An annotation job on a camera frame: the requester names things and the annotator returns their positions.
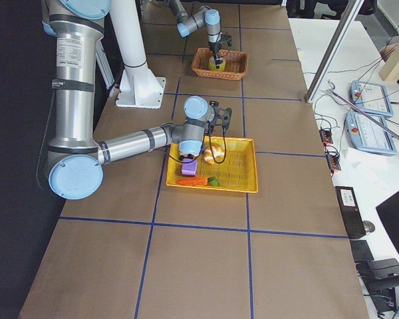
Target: table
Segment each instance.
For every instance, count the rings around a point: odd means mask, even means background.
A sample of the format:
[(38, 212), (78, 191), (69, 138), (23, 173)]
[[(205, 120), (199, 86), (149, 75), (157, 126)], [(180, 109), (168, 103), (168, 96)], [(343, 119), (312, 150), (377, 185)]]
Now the table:
[[(301, 52), (302, 69), (307, 86), (310, 85), (314, 76), (314, 74), (309, 72), (316, 72), (337, 23), (338, 21), (290, 19), (296, 47)], [(379, 57), (378, 50), (367, 35), (364, 27), (360, 22), (356, 21), (351, 26), (329, 69), (330, 71), (353, 71), (328, 73), (327, 79), (335, 83), (336, 91), (339, 94), (349, 97), (350, 83), (362, 76), (369, 66), (359, 70), (355, 69), (366, 66)], [(374, 72), (369, 72), (362, 80), (385, 85), (390, 94), (390, 100), (399, 102), (399, 91), (397, 91), (399, 86), (397, 83), (382, 81), (378, 75), (378, 71), (383, 65), (384, 62), (381, 62)], [(326, 82), (326, 80), (323, 82), (324, 87), (321, 88), (322, 90), (328, 88)], [(394, 104), (393, 108), (394, 116), (391, 120), (399, 123), (399, 105)], [(315, 104), (315, 110), (318, 113), (334, 117), (339, 126), (342, 127), (344, 117), (349, 108), (347, 106), (339, 106), (330, 97), (323, 97)], [(389, 122), (388, 127), (399, 134), (399, 126)], [(371, 163), (348, 161), (346, 159), (346, 151), (348, 147), (351, 147), (351, 143), (348, 140), (347, 133), (342, 132), (342, 128), (335, 128), (332, 132), (334, 146), (341, 153), (340, 165), (342, 168), (342, 171), (335, 173), (332, 178), (334, 186), (354, 187), (362, 219), (375, 224), (375, 232), (365, 237), (375, 260), (396, 258), (399, 261), (399, 255), (375, 209), (377, 205), (399, 191), (399, 141), (395, 140), (398, 154), (387, 158), (386, 167), (375, 167)], [(374, 305), (369, 298), (367, 299), (370, 318), (376, 318)]]
[(245, 78), (230, 81), (190, 69), (205, 29), (181, 39), (166, 6), (144, 4), (162, 106), (121, 109), (113, 96), (94, 137), (181, 123), (193, 94), (217, 100), (233, 109), (227, 135), (255, 140), (259, 192), (167, 187), (160, 152), (104, 166), (95, 194), (67, 201), (21, 319), (365, 318), (286, 10), (213, 4), (233, 50), (249, 54)]

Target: blue joint cap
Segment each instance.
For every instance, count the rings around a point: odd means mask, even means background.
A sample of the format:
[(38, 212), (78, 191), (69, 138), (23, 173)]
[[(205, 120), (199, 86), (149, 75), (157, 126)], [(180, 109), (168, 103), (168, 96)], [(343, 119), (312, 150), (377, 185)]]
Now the blue joint cap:
[(66, 199), (92, 195), (103, 179), (102, 166), (89, 155), (71, 155), (58, 161), (49, 174), (49, 185)]
[(215, 9), (210, 9), (205, 12), (205, 23), (208, 25), (216, 25), (220, 22), (219, 11)]
[(61, 0), (61, 3), (72, 13), (88, 20), (105, 17), (111, 8), (111, 0)]
[(184, 111), (188, 118), (197, 120), (204, 116), (208, 110), (208, 103), (201, 96), (190, 96), (184, 104)]
[(179, 143), (179, 152), (198, 156), (201, 152), (202, 141), (186, 140)]
[(178, 31), (182, 38), (187, 37), (191, 34), (189, 32), (189, 29), (183, 23), (178, 23)]
[(44, 21), (41, 21), (43, 24), (43, 30), (48, 34), (51, 35), (52, 37), (56, 36), (55, 30), (52, 29), (51, 25), (48, 23), (45, 23)]

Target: orange carrot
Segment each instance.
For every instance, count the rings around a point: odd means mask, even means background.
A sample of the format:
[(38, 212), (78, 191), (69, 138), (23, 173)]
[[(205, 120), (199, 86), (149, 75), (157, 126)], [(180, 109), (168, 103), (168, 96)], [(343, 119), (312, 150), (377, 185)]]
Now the orange carrot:
[(176, 183), (186, 186), (207, 186), (208, 178), (206, 176), (185, 177), (179, 179)]

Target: green vegetable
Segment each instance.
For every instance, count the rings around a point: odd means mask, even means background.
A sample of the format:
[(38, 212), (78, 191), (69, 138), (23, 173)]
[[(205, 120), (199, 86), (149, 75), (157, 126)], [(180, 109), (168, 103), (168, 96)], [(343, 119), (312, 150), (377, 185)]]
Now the green vegetable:
[(221, 187), (219, 180), (215, 176), (208, 178), (208, 185), (212, 187)]

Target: yellow fruit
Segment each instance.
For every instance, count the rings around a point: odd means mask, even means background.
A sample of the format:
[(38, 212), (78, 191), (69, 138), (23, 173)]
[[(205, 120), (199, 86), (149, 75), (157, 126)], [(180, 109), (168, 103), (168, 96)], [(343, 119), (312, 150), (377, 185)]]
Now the yellow fruit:
[(221, 147), (218, 145), (212, 145), (211, 146), (213, 153), (211, 153), (211, 149), (206, 148), (204, 150), (204, 160), (208, 164), (215, 164), (213, 155), (216, 161), (221, 162), (223, 160), (223, 157), (225, 156), (225, 152), (221, 150)]

